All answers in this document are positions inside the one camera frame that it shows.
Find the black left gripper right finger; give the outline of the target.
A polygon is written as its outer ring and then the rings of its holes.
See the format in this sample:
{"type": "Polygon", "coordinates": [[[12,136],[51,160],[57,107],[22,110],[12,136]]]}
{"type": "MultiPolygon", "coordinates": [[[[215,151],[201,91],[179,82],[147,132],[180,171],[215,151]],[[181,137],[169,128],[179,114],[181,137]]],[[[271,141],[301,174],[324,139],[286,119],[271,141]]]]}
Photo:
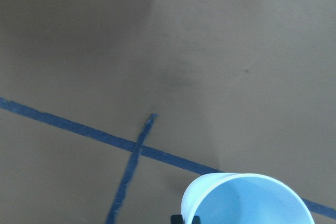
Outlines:
{"type": "Polygon", "coordinates": [[[192,219],[192,224],[201,224],[201,219],[199,216],[194,216],[192,219]]]}

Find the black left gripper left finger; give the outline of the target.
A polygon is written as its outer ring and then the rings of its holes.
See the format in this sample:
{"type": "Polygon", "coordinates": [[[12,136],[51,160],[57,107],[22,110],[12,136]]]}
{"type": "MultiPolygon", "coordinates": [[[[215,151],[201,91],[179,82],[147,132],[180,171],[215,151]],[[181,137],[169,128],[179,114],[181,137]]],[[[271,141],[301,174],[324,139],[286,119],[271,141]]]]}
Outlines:
{"type": "Polygon", "coordinates": [[[182,215],[171,215],[170,216],[170,224],[183,224],[182,215]]]}

